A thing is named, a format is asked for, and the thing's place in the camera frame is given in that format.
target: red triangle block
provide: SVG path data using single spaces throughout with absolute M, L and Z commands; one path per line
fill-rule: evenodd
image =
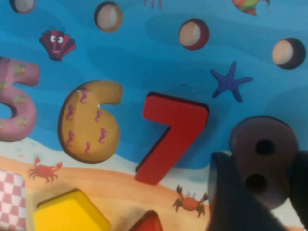
M 158 214 L 149 210 L 129 231 L 163 231 L 163 227 Z

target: yellow number 6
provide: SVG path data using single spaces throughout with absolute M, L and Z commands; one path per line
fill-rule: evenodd
M 120 142 L 120 127 L 100 104 L 119 104 L 123 87 L 113 81 L 92 81 L 74 89 L 60 111 L 58 136 L 63 150 L 76 160 L 99 163 L 110 158 Z

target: sandy beach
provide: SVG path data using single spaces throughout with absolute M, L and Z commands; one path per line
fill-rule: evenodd
M 166 231 L 205 231 L 210 219 L 205 205 L 205 216 L 197 217 L 197 211 L 172 208 L 177 193 L 165 186 L 149 186 L 134 180 L 129 174 L 88 168 L 63 167 L 57 171 L 58 180 L 46 183 L 46 179 L 28 176 L 34 165 L 0 156 L 0 168 L 20 174 L 26 185 L 27 230 L 33 231 L 32 214 L 39 202 L 69 190 L 82 190 L 111 222 L 111 231 L 128 231 L 147 210 L 155 210 Z M 289 227 L 291 231 L 303 228 Z

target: wooden number puzzle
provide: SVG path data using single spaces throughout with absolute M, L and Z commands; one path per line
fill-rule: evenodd
M 303 231 L 287 171 L 308 150 L 307 10 L 0 0 L 0 230 L 206 231 L 224 152 Z

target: pink number 5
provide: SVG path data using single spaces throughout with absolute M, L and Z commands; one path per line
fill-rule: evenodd
M 36 121 L 35 105 L 14 82 L 34 86 L 39 82 L 39 67 L 20 60 L 0 57 L 0 103 L 10 107 L 12 116 L 0 119 L 0 140 L 19 141 L 27 137 Z

